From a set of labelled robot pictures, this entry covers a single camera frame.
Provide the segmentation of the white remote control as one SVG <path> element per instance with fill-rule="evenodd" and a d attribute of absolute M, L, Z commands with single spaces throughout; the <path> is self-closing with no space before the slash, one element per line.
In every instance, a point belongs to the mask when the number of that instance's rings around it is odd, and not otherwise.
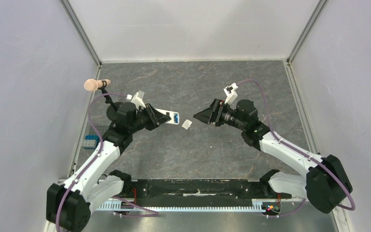
<path fill-rule="evenodd" d="M 166 124 L 171 124 L 171 125 L 179 125 L 180 123 L 180 115 L 178 112 L 174 112 L 174 111 L 168 111 L 168 110 L 164 110 L 164 109 L 157 109 L 158 112 L 168 116 L 170 118 L 169 122 L 166 122 Z M 179 123 L 178 124 L 175 124 L 174 121 L 173 121 L 173 114 L 174 113 L 178 113 L 179 115 Z"/>

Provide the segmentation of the white battery cover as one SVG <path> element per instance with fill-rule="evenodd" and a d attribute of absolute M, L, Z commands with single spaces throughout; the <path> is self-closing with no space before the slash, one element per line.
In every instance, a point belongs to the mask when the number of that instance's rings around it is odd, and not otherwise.
<path fill-rule="evenodd" d="M 186 119 L 183 124 L 182 124 L 182 128 L 184 128 L 185 130 L 188 130 L 192 125 L 192 121 L 189 120 L 189 119 Z"/>

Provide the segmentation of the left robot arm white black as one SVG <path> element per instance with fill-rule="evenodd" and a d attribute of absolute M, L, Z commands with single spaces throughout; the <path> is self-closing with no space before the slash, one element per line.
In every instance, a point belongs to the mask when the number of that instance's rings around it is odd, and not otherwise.
<path fill-rule="evenodd" d="M 92 155 L 75 174 L 47 190 L 46 219 L 55 224 L 58 232 L 82 231 L 103 203 L 115 195 L 127 197 L 132 193 L 126 174 L 118 172 L 100 183 L 97 180 L 130 145 L 134 133 L 154 130 L 171 121 L 172 116 L 148 103 L 137 106 L 132 102 L 112 103 L 106 114 L 111 124 Z"/>

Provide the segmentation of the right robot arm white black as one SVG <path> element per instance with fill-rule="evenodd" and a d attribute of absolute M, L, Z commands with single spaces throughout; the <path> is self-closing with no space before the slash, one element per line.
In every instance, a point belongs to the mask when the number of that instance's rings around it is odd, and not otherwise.
<path fill-rule="evenodd" d="M 325 214 L 335 207 L 355 210 L 353 187 L 341 161 L 334 155 L 323 157 L 309 152 L 280 137 L 259 120 L 251 100 L 240 100 L 233 109 L 223 100 L 214 99 L 193 117 L 207 125 L 229 125 L 241 130 L 248 146 L 272 155 L 297 172 L 297 175 L 279 170 L 266 173 L 259 185 L 263 196 L 272 197 L 276 193 L 298 196 Z"/>

